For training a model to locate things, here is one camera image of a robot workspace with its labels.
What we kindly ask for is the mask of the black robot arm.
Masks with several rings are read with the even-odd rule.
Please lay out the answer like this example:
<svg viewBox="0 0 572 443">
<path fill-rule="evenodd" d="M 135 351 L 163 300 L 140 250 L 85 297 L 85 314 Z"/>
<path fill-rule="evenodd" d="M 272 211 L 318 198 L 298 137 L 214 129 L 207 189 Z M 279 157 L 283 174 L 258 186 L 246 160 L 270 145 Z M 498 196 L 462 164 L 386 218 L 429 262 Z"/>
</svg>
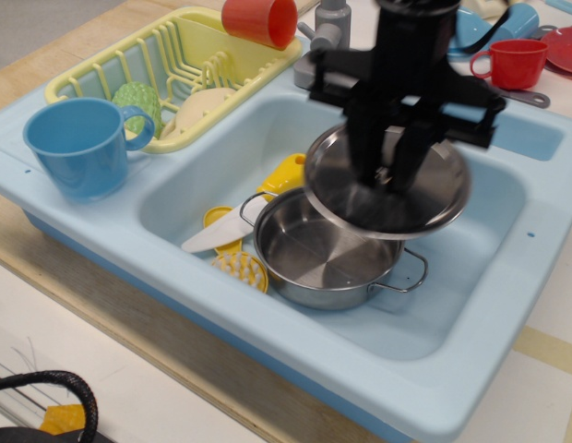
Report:
<svg viewBox="0 0 572 443">
<path fill-rule="evenodd" d="M 506 102 L 447 60 L 458 2 L 381 1 L 378 6 L 373 49 L 312 51 L 310 97 L 342 108 L 352 169 L 367 186 L 375 186 L 387 129 L 403 127 L 387 183 L 390 191 L 403 193 L 435 143 L 451 137 L 488 147 Z"/>
</svg>

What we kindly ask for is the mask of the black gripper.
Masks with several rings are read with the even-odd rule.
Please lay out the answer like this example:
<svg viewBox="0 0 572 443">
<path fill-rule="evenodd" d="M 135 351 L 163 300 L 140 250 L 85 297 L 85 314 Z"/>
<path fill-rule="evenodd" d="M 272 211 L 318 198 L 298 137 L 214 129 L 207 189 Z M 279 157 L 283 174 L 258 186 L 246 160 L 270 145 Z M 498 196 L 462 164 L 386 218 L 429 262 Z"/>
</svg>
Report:
<svg viewBox="0 0 572 443">
<path fill-rule="evenodd" d="M 506 107 L 497 93 L 463 77 L 449 64 L 455 8 L 383 8 L 375 46 L 368 51 L 311 51 L 311 99 L 343 108 L 352 169 L 374 185 L 385 133 L 402 126 L 394 149 L 391 192 L 407 192 L 434 144 L 454 138 L 491 143 L 495 117 Z"/>
</svg>

